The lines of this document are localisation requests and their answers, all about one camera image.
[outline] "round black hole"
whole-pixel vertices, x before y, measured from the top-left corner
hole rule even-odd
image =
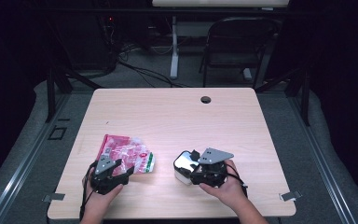
[[[209,96],[202,96],[201,101],[205,104],[209,104],[211,102],[211,97]]]

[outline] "black chair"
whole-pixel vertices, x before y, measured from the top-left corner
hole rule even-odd
[[[209,29],[204,55],[203,87],[208,67],[256,68],[253,88],[258,79],[267,42],[278,33],[279,23],[267,18],[230,17],[214,23]]]

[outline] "person's right hand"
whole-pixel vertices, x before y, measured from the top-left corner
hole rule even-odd
[[[226,160],[225,163],[232,166],[234,169],[237,169],[232,160]],[[227,171],[229,174],[236,175],[235,171],[229,166],[227,166]],[[228,176],[226,183],[218,189],[203,183],[200,184],[200,187],[233,210],[238,206],[241,206],[241,202],[248,200],[242,191],[240,181],[231,176]]]

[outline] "plastic bag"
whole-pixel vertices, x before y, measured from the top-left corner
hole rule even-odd
[[[106,134],[101,145],[97,160],[101,155],[109,156],[112,161],[122,159],[112,175],[121,175],[134,166],[135,174],[153,171],[155,157],[139,138]]]

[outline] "table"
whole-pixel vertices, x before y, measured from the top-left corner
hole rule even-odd
[[[203,103],[200,98],[210,97]],[[81,179],[95,160],[105,134],[139,137],[156,157],[152,173],[130,176],[106,218],[203,218],[235,214],[199,186],[174,176],[182,151],[213,147],[234,154],[249,199],[265,217],[296,212],[255,91],[248,88],[99,89],[80,126],[53,201],[51,219],[78,218]]]
[[[274,7],[287,7],[288,3],[289,0],[153,0],[153,7],[267,7],[268,10],[272,10]],[[171,79],[178,78],[177,27],[176,17],[173,16]]]

